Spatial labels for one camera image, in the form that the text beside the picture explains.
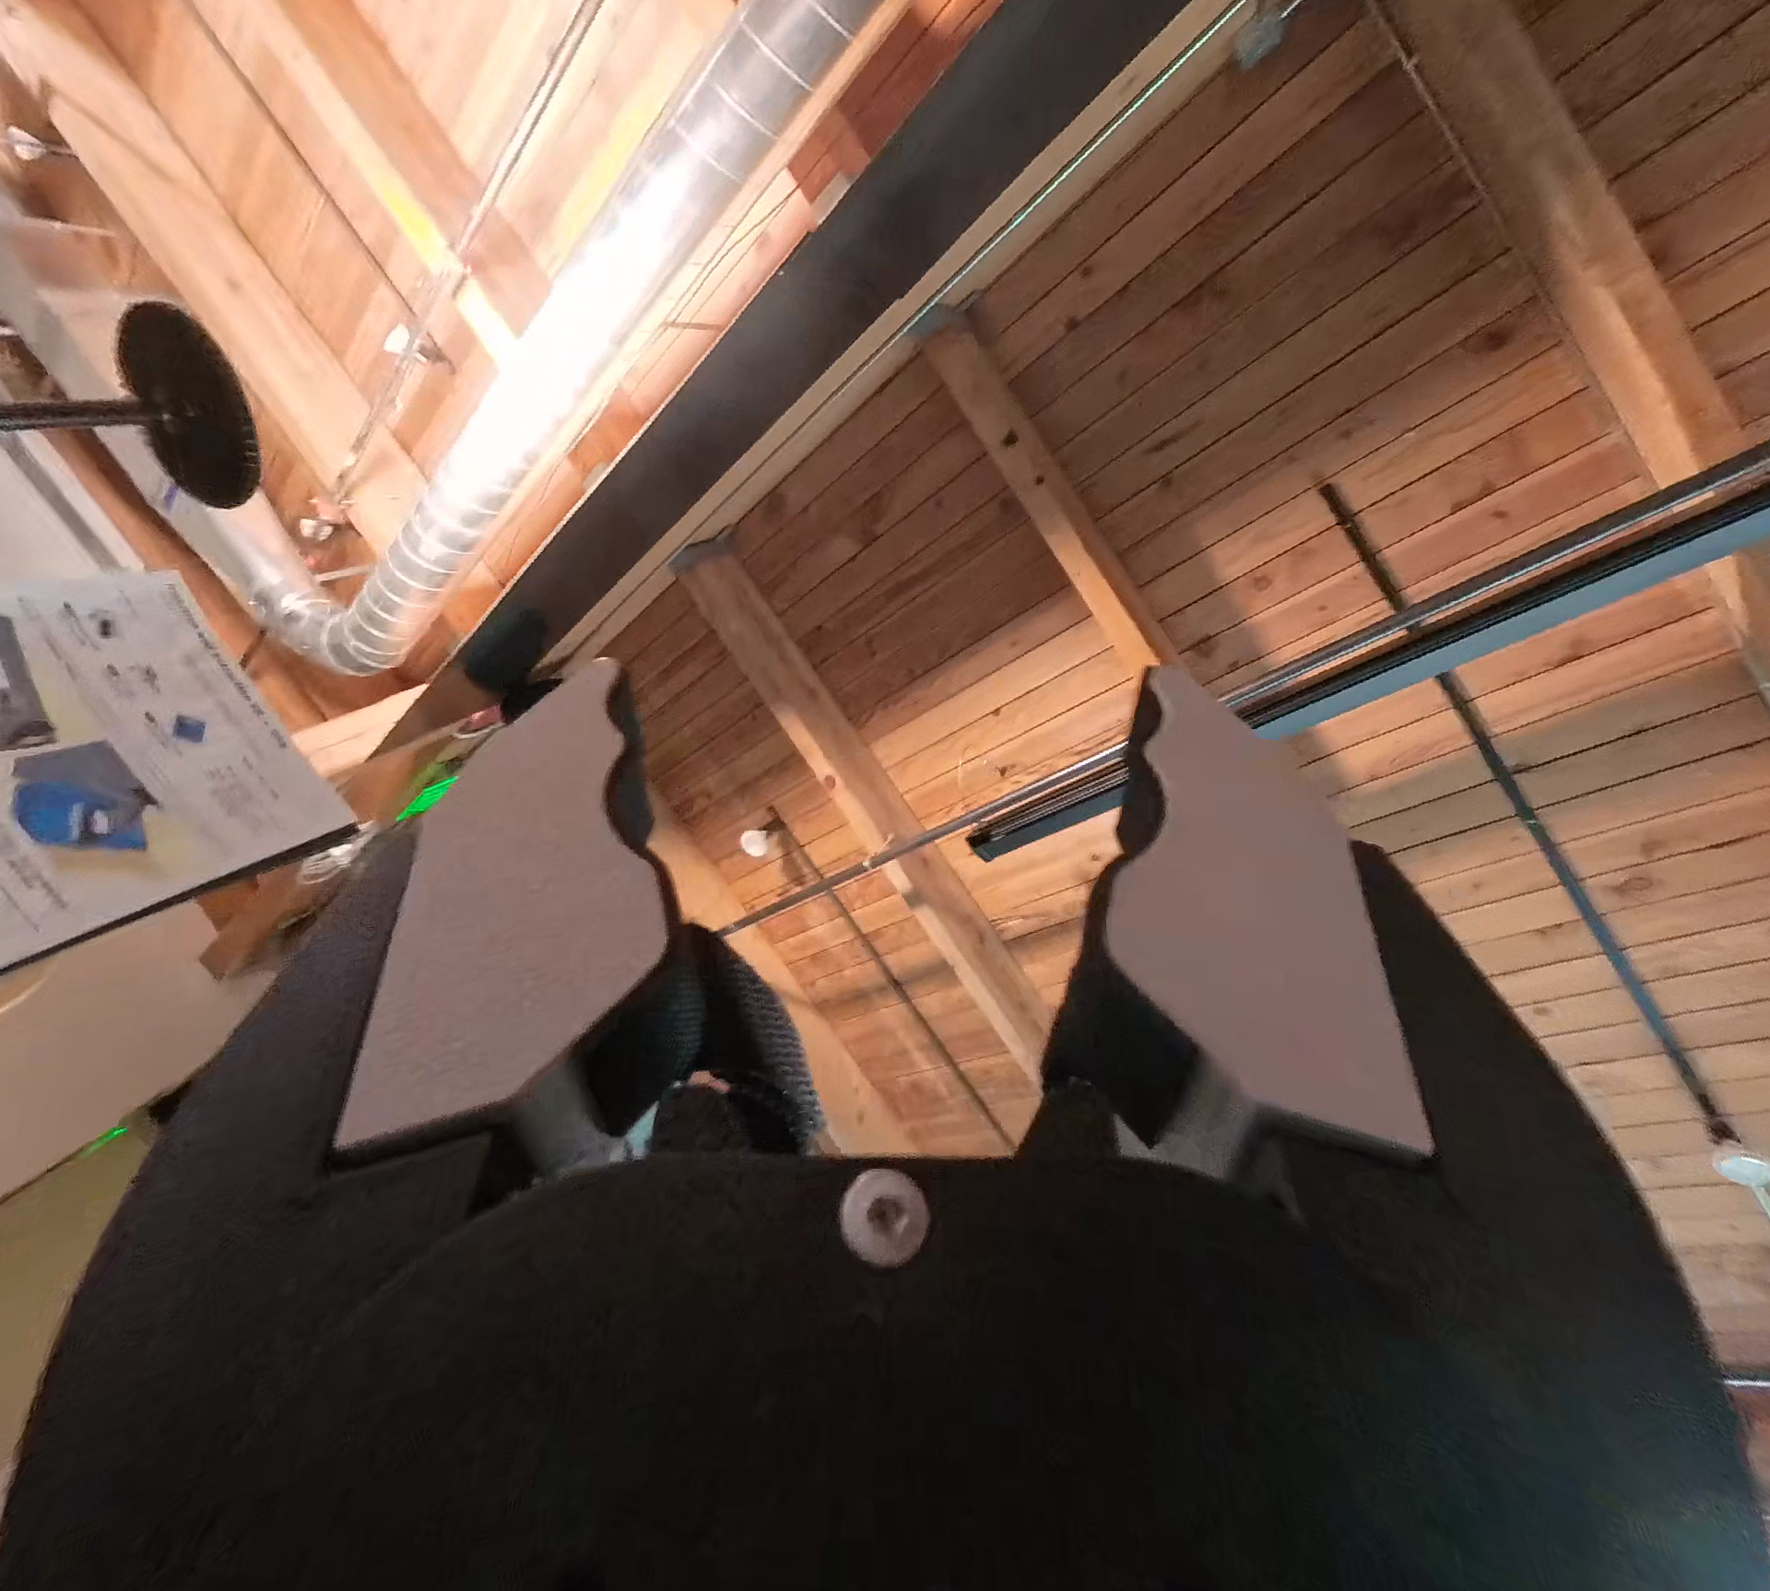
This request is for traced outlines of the silver ventilation duct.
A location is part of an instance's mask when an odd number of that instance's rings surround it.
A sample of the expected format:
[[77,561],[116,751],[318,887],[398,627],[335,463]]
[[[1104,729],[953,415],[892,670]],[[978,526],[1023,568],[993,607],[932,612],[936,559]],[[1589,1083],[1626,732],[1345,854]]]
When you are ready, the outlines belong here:
[[907,2],[735,0],[355,596],[265,587],[252,601],[261,629],[344,677],[401,664],[543,465],[575,445],[580,417],[602,408],[652,305],[798,150],[814,104]]

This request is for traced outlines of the black ceiling dome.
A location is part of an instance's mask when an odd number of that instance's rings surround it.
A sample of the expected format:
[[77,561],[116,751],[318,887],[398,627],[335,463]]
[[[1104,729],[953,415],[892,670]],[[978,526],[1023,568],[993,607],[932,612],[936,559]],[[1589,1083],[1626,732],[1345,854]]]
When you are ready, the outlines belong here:
[[501,601],[455,653],[458,673],[484,695],[508,695],[551,648],[545,614]]

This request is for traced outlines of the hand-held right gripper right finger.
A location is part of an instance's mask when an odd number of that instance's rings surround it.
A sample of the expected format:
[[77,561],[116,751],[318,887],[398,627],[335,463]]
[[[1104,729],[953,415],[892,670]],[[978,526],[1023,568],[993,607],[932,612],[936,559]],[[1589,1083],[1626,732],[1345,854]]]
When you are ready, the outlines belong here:
[[1181,668],[1143,673],[1117,854],[1039,1064],[1117,1143],[1240,1182],[1275,1138],[1417,1167],[1432,1125],[1347,834]]

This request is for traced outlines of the black lighting track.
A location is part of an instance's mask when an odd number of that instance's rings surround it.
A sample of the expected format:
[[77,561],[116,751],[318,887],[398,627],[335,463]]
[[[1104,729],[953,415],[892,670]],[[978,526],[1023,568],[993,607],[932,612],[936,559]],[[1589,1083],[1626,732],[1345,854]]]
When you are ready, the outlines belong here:
[[1766,1153],[1766,701],[1666,579],[1305,732],[1624,1153]]
[[1391,612],[1220,697],[1261,740],[1292,740],[1421,681],[1766,541],[1768,448],[1733,459]]

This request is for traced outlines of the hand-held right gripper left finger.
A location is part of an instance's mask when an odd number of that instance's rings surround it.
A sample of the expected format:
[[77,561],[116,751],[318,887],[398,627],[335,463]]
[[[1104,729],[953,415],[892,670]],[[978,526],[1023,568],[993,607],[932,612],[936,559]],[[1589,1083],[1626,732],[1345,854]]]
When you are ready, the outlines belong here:
[[541,1177],[626,1160],[707,1022],[650,843],[628,681],[599,659],[420,825],[333,1151],[366,1162],[490,1131]]

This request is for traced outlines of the instruction poster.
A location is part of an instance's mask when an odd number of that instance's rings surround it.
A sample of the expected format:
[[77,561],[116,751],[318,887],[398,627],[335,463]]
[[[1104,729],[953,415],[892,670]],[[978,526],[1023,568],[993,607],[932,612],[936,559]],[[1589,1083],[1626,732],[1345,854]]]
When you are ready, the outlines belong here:
[[3,587],[1,970],[348,843],[173,574]]

